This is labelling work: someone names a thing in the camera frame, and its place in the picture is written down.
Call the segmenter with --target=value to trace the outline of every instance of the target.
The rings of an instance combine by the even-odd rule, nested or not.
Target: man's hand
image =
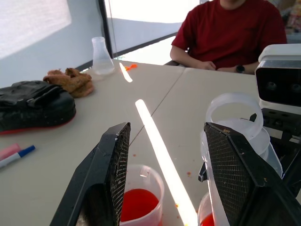
[[[223,67],[217,69],[219,72],[231,72],[231,73],[237,73],[236,67]]]
[[[206,62],[198,61],[194,68],[211,70],[211,71],[216,70],[216,66],[211,61],[206,61]]]

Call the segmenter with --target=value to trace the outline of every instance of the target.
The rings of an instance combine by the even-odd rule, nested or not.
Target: black watch
[[[244,66],[242,66],[242,65],[237,65],[237,66],[236,66],[236,72],[237,72],[237,73],[244,74],[245,71],[246,71],[246,69],[245,69]]]

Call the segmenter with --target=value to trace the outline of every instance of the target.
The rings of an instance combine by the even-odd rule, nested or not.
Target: table
[[[195,209],[198,209],[201,198],[208,191],[207,183],[198,181],[198,172],[203,164],[199,135],[204,126],[206,110],[215,97],[233,91],[245,92],[258,99],[255,76],[186,68],[152,116]],[[249,118],[253,114],[249,108],[240,107],[220,107],[213,114],[213,120]],[[130,153],[136,154],[136,158],[130,158],[128,164],[143,163],[162,174],[145,129],[133,141]],[[182,225],[166,182],[165,187],[164,226]]]
[[[119,61],[114,63],[118,69],[107,79],[95,82],[94,94],[76,100],[77,115],[69,124],[0,137],[0,148],[15,142],[22,147],[37,146],[35,153],[0,171],[2,226],[49,225],[76,167],[108,127],[124,121],[132,123],[128,163],[149,165],[162,174],[135,106],[138,99],[146,103],[152,114],[197,209],[208,190],[207,184],[198,182],[197,176],[203,163],[199,133],[207,107],[213,98],[225,92],[243,91],[257,97],[255,77],[138,64],[138,68],[129,71],[133,82],[128,83],[120,72]],[[236,112],[233,106],[228,106],[217,110],[213,120],[224,116],[248,118],[250,114],[250,109]],[[182,225],[178,215],[166,185],[164,226]]]
[[[122,62],[130,66],[131,62]],[[111,126],[132,123],[131,141],[143,124],[135,101],[145,99],[153,113],[184,68],[138,64],[127,82],[116,71],[103,81],[91,73],[95,91],[76,100],[77,114],[68,124],[0,137],[0,149],[13,143],[35,145],[26,158],[0,170],[0,219],[2,226],[47,226],[58,207],[76,167]]]

